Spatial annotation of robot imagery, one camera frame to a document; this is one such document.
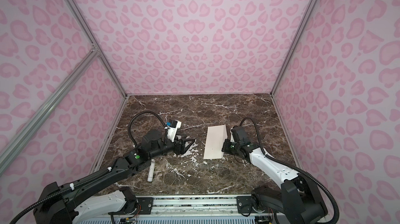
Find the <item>cream white envelope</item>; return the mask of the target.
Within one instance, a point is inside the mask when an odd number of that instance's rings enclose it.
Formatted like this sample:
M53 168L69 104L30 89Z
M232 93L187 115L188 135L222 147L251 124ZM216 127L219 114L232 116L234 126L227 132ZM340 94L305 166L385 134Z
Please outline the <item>cream white envelope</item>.
M207 129L207 137L204 150L204 159L222 159L223 144L227 139L226 125L210 126Z

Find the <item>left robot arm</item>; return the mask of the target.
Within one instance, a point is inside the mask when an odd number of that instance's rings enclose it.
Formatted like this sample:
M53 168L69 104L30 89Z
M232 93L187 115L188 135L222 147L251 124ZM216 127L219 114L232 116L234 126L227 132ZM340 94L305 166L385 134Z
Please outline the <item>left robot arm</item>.
M54 182L46 186L33 210L35 221L38 224L78 224L112 212L130 214L138 206L132 190L123 188L103 196L97 193L147 169L157 157L170 152L185 154L194 143L195 139L168 139L160 131L150 130L136 148L108 167L64 185Z

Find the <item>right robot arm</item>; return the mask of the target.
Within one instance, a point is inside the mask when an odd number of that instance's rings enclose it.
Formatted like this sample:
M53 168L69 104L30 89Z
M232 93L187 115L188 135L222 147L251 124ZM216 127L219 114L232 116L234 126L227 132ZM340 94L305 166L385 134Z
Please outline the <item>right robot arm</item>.
M299 172L299 168L283 165L270 157L265 149L250 140L242 126L234 126L231 134L231 140L225 140L222 151L245 159L279 186L279 190L267 186L254 189L252 208L281 212L291 224L315 224L328 214L315 180Z

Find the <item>white glue stick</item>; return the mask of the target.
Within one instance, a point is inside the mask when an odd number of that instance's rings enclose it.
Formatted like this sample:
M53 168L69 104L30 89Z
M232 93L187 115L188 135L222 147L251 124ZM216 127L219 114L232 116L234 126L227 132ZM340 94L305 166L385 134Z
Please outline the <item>white glue stick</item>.
M148 173L148 177L147 177L147 182L152 182L153 178L154 178L154 171L155 171L155 161L151 160L151 165L149 168L149 173Z

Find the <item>metal base rail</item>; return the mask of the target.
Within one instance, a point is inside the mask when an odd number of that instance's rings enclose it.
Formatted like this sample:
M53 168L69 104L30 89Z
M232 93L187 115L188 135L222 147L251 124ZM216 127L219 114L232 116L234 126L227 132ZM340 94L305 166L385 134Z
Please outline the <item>metal base rail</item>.
M251 206L249 194L139 195L138 213L103 214L95 224L274 224L275 212Z

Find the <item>aluminium corner frame post left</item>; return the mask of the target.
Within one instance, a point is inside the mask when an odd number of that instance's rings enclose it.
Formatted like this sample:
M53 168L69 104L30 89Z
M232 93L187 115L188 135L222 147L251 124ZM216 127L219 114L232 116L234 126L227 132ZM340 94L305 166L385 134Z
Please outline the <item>aluminium corner frame post left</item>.
M89 40L90 44L94 48L94 50L99 54L100 60L105 67L108 75L110 76L111 80L114 82L115 86L117 87L118 91L122 95L124 99L128 98L128 94L126 93L125 89L122 86L119 78L117 77L116 73L112 69L110 62L106 58L102 48L100 47L99 42L97 41L88 21L86 20L85 16L83 15L82 11L80 10L79 6L77 5L75 0L64 0L69 7L71 13L73 14L74 18L77 21L77 24L80 26L81 30L83 31L84 35Z

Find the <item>aluminium corner frame post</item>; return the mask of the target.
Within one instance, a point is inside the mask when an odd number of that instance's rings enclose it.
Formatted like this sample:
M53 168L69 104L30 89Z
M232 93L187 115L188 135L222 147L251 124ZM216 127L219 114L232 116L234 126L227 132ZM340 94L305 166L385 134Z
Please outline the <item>aluminium corner frame post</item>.
M299 25L297 27L296 32L295 32L294 38L293 38L293 40L292 40L292 42L290 44L289 50L286 53L286 56L284 58L282 67L281 67L281 69L280 69L280 71L278 73L277 80L276 80L276 82L275 82L275 84L274 84L274 86L272 88L271 93L270 93L270 96L272 98L277 94L278 88L279 88L279 86L280 86L280 84L281 84L281 82L283 80L283 76L284 76L284 74L285 74L285 72L286 72L286 70L287 70L287 68L288 68L288 66L290 64L290 61L291 61L291 59L292 59L292 57L294 55L294 52L295 52L296 48L298 47L299 43L301 42L302 36L303 36L303 34L304 34L304 32L305 32L305 30L307 28L307 25L309 24L314 12L315 12L315 9L316 9L319 1L320 0L310 0L308 5L307 5L307 7L305 8L305 11L304 11L303 16L301 18L301 21L300 21L300 23L299 23Z
M90 44L94 48L94 50L99 54L100 60L105 67L108 75L110 76L111 80L114 82L115 86L117 87L118 91L122 95L124 99L128 98L128 94L126 93L125 89L122 86L119 78L117 77L116 73L112 69L110 62L106 58L102 48L100 47L99 42L97 41L88 21L86 20L85 16L83 15L82 11L80 10L79 6L77 5L75 0L64 0L69 7L71 13L73 14L74 18L77 21L77 24L80 26L81 30L83 31L84 35L89 40Z

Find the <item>aluminium diagonal frame bar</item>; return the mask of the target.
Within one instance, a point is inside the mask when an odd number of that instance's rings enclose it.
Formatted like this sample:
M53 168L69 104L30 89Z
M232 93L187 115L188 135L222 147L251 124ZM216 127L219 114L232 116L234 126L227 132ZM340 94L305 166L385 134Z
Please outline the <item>aluminium diagonal frame bar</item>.
M58 107L71 88L98 57L98 49L93 48L82 62L66 77L51 96L35 112L30 120L21 127L20 131L11 139L10 143L1 152L1 175L13 163L17 156L26 147L31 138L43 126L53 111Z

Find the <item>aluminium corner frame post right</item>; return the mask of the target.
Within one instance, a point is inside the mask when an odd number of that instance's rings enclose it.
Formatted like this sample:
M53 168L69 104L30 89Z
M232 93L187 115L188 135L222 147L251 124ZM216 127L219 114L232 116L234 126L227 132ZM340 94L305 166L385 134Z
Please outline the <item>aluminium corner frame post right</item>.
M307 5L307 7L305 8L305 11L304 11L303 16L301 18L301 21L300 21L300 23L299 23L299 25L297 27L296 32L295 32L294 38L293 38L293 40L292 40L292 42L290 44L289 50L286 53L286 56L284 58L282 67L281 67L281 69L280 69L280 71L278 73L277 80L276 80L276 82L275 82L275 84L274 84L274 86L272 88L271 93L270 93L270 96L272 98L277 94L278 88L279 88L279 86L280 86L280 84L281 84L281 82L283 80L283 76L284 76L284 74L285 74L285 72L286 72L286 70L287 70L287 68L288 68L288 66L290 64L290 61L291 61L291 59L292 59L292 57L294 55L294 52L295 52L296 48L298 47L299 43L301 42L302 36L303 36L303 34L304 34L304 32L305 32L305 30L307 28L307 25L309 24L314 12L315 12L315 9L316 9L319 1L320 0L310 0L308 5Z

